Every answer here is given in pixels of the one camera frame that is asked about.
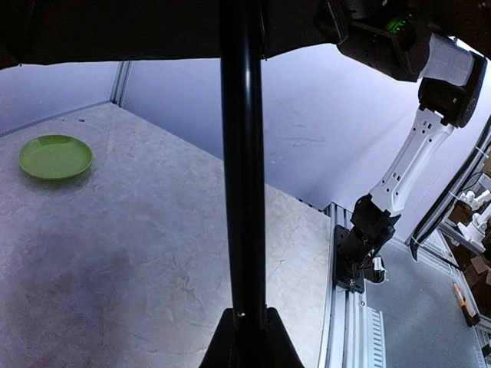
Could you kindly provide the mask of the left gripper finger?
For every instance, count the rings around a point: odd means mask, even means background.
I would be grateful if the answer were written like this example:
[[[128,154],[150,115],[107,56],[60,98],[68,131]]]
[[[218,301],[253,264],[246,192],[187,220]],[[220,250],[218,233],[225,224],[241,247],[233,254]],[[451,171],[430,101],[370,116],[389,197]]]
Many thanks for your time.
[[[274,307],[266,311],[265,329],[236,331],[233,309],[223,311],[201,367],[302,367],[285,325]]]

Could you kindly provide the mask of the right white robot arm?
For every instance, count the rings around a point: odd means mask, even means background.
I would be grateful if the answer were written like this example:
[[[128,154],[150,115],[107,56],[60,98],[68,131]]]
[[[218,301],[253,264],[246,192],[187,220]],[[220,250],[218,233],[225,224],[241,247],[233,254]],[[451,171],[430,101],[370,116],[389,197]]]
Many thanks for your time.
[[[346,57],[419,85],[414,120],[386,173],[354,207],[351,237],[386,242],[431,156],[468,124],[490,56],[487,1],[322,1],[314,22]]]

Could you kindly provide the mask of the mint green folding umbrella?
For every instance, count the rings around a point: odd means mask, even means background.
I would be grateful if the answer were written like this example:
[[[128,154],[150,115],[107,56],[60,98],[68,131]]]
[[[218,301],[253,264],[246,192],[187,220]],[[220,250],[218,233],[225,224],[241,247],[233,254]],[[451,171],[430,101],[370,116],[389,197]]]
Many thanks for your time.
[[[260,61],[321,43],[315,1],[3,1],[1,66],[129,59],[221,61],[236,331],[265,329]]]

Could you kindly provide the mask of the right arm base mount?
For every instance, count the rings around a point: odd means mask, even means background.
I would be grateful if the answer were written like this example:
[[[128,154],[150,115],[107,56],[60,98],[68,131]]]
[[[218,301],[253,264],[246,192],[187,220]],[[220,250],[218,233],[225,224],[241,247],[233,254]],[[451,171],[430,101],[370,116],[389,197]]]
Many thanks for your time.
[[[384,260],[374,249],[369,250],[354,230],[334,227],[333,283],[350,292],[364,293],[364,282],[381,284],[386,279]]]

